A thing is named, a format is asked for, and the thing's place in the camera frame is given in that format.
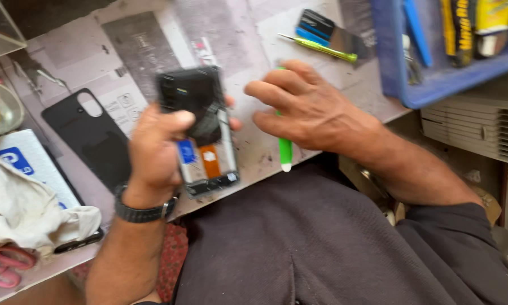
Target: green screwdriver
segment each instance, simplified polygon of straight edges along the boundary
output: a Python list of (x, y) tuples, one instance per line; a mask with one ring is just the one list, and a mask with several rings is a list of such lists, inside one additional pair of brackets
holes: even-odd
[(314, 41), (304, 39), (304, 38), (293, 38), (293, 37), (287, 36), (285, 34), (281, 34), (281, 33), (277, 33), (277, 34), (295, 41), (296, 44), (298, 44), (298, 45), (302, 45), (304, 47), (307, 47), (307, 48), (310, 48), (310, 49), (313, 49), (316, 51), (320, 51), (320, 52), (327, 53), (329, 55), (333, 55), (333, 56), (338, 57), (340, 59), (347, 60), (351, 63), (355, 63), (356, 60), (358, 60), (357, 54), (348, 54), (348, 53), (339, 52), (339, 51), (330, 49), (328, 47), (324, 47), (323, 45), (320, 45), (319, 43), (316, 43)]

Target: white work surface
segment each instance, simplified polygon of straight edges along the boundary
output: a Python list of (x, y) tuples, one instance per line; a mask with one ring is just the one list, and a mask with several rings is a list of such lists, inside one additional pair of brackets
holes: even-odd
[[(355, 105), (381, 121), (391, 121), (407, 112), (399, 101), (382, 95), (376, 58), (354, 69), (345, 61), (311, 51), (277, 36), (277, 32), (294, 35), (295, 25), (304, 8), (318, 11), (342, 27), (344, 23), (350, 24), (342, 22), (340, 2), (356, 1), (119, 0), (30, 40), (27, 50), (30, 57), (40, 62), (54, 77), (66, 81), (73, 92), (85, 87), (90, 89), (127, 135), (131, 134), (139, 113), (146, 107), (151, 96), (146, 94), (146, 84), (137, 84), (134, 81), (132, 75), (136, 71), (132, 71), (132, 66), (124, 67), (128, 65), (119, 57), (102, 28), (103, 24), (153, 12), (159, 27), (154, 30), (161, 31), (165, 36), (170, 48), (166, 55), (169, 58), (158, 58), (156, 54), (159, 50), (146, 40), (154, 33), (129, 33), (132, 39), (130, 43), (137, 43), (138, 52), (142, 54), (140, 56), (154, 63), (155, 72), (169, 71), (169, 67), (165, 65), (168, 61), (178, 62), (185, 68), (201, 62), (216, 63), (222, 67), (224, 89), (237, 101), (230, 114), (244, 122), (243, 130), (235, 134), (242, 182), (203, 200), (190, 201), (183, 197), (173, 212), (174, 218), (195, 211), (281, 170), (277, 139), (259, 131), (251, 121), (252, 113), (263, 109), (264, 105), (243, 93), (243, 88), (249, 81), (261, 79), (276, 65), (278, 59), (298, 58), (312, 64)], [(364, 22), (370, 17), (358, 18)], [(129, 27), (128, 24), (122, 26), (124, 29)], [(203, 51), (196, 50), (199, 43), (205, 45)], [(106, 230), (113, 216), (113, 195), (41, 118), (43, 109), (69, 95), (67, 90), (39, 77), (41, 94), (36, 94), (30, 89), (22, 73), (15, 72), (9, 59), (1, 58), (0, 61), (5, 67), (4, 70), (0, 68), (0, 75), (7, 74), (20, 99), (41, 127), (35, 130), (40, 141), (50, 146), (85, 204), (101, 209), (102, 227)], [(315, 154), (317, 152), (294, 147), (294, 164)], [(89, 259), (94, 253), (94, 246), (89, 246), (63, 254), (61, 267), (66, 270)], [(49, 270), (39, 272), (49, 275), (56, 273)], [(28, 287), (34, 283), (24, 281), (23, 284)]]

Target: blue plastic bin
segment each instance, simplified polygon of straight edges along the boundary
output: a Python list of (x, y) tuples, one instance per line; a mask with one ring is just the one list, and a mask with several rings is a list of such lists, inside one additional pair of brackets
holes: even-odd
[(406, 31), (402, 0), (371, 0), (384, 94), (398, 98), (405, 107), (419, 109), (508, 72), (508, 45), (494, 58), (454, 68), (445, 52), (440, 1), (414, 0), (414, 3), (433, 66), (422, 70), (422, 84), (411, 86), (402, 50), (402, 35)]

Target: wristwatch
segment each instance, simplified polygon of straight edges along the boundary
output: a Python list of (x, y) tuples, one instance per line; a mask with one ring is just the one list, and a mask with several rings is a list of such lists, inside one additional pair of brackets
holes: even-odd
[(175, 208), (177, 197), (172, 197), (163, 206), (140, 210), (131, 208), (122, 203), (122, 193), (126, 190), (128, 184), (118, 186), (115, 191), (115, 213), (129, 223), (149, 223), (168, 216)]

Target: scissors handle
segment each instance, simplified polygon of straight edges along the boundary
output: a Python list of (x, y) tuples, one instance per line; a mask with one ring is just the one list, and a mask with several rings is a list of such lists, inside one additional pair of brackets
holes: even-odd
[(3, 266), (17, 268), (19, 270), (27, 270), (36, 265), (36, 258), (23, 249), (4, 246), (0, 248), (0, 264)]
[(20, 275), (13, 272), (6, 266), (0, 267), (0, 287), (14, 288), (20, 284)]

